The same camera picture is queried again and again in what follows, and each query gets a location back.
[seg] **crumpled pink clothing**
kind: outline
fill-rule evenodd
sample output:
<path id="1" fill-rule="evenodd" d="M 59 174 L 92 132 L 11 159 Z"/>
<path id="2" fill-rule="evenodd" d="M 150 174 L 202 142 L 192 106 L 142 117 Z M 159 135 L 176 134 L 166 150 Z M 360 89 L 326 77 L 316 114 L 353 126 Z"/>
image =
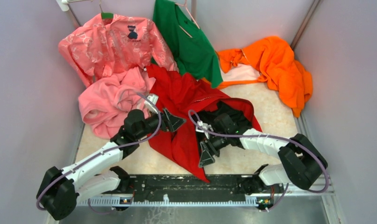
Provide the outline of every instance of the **crumpled pink clothing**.
<path id="1" fill-rule="evenodd" d="M 103 77 L 136 66 L 144 69 L 151 57 L 167 70 L 178 70 L 168 45 L 152 20 L 98 14 L 59 43 L 59 52 L 86 87 Z"/>
<path id="2" fill-rule="evenodd" d="M 149 78 L 139 67 L 102 78 L 78 98 L 83 122 L 91 126 L 96 136 L 112 138 L 124 124 L 129 111 L 140 109 L 148 117 L 144 100 L 136 93 L 148 93 L 154 82 L 155 79 Z"/>

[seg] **green garment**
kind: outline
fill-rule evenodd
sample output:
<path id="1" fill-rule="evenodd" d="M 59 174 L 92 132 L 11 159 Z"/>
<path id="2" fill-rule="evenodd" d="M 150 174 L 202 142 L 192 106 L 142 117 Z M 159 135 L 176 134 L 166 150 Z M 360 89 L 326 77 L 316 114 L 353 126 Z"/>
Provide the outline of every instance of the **green garment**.
<path id="1" fill-rule="evenodd" d="M 206 78 L 212 83 L 212 88 L 223 81 L 219 59 L 212 45 L 180 6 L 169 0 L 156 0 L 153 21 L 171 49 L 180 74 L 189 72 L 196 79 Z"/>

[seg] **red garment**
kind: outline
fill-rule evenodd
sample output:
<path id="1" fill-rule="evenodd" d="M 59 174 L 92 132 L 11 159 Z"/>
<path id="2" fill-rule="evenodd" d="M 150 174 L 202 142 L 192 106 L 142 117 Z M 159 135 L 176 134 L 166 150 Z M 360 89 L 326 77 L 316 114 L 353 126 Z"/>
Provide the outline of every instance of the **red garment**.
<path id="1" fill-rule="evenodd" d="M 254 116 L 253 105 L 239 98 L 230 98 L 218 89 L 212 89 L 202 80 L 196 81 L 191 74 L 181 76 L 176 71 L 167 71 L 157 65 L 147 66 L 149 77 L 156 82 L 150 93 L 159 96 L 156 106 L 159 110 L 167 108 L 173 115 L 187 121 L 176 132 L 162 132 L 149 140 L 150 146 L 157 152 L 185 168 L 199 179 L 209 182 L 203 168 L 199 168 L 199 150 L 195 136 L 195 126 L 188 118 L 190 109 L 196 112 L 217 110 L 217 102 L 223 101 L 230 107 L 243 111 L 253 127 L 261 131 Z"/>

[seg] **pink patterned jacket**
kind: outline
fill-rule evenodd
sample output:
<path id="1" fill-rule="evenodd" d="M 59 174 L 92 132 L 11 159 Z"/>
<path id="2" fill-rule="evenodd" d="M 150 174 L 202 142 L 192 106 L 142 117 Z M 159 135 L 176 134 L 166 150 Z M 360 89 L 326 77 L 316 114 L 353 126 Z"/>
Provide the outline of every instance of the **pink patterned jacket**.
<path id="1" fill-rule="evenodd" d="M 144 68 L 154 57 L 167 70 L 178 70 L 171 50 L 152 20 L 98 14 L 59 43 L 59 52 L 86 87 L 103 77 L 134 67 Z"/>

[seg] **beige tabletop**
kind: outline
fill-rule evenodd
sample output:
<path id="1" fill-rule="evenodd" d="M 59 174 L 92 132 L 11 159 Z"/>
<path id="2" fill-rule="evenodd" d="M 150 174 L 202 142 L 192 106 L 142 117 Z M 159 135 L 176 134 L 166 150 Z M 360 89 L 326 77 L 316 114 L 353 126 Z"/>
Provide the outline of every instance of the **beige tabletop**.
<path id="1" fill-rule="evenodd" d="M 222 90 L 234 98 L 249 100 L 263 132 L 292 137 L 297 133 L 292 111 L 278 97 L 278 92 L 269 90 L 265 83 L 230 86 Z M 85 126 L 76 161 L 101 148 L 108 140 L 96 137 L 89 126 Z M 206 166 L 206 174 L 252 174 L 259 166 L 278 164 L 280 161 L 254 150 L 243 150 L 228 146 L 221 150 L 216 163 Z M 124 160 L 114 164 L 129 174 L 189 174 L 174 162 L 143 143 Z"/>

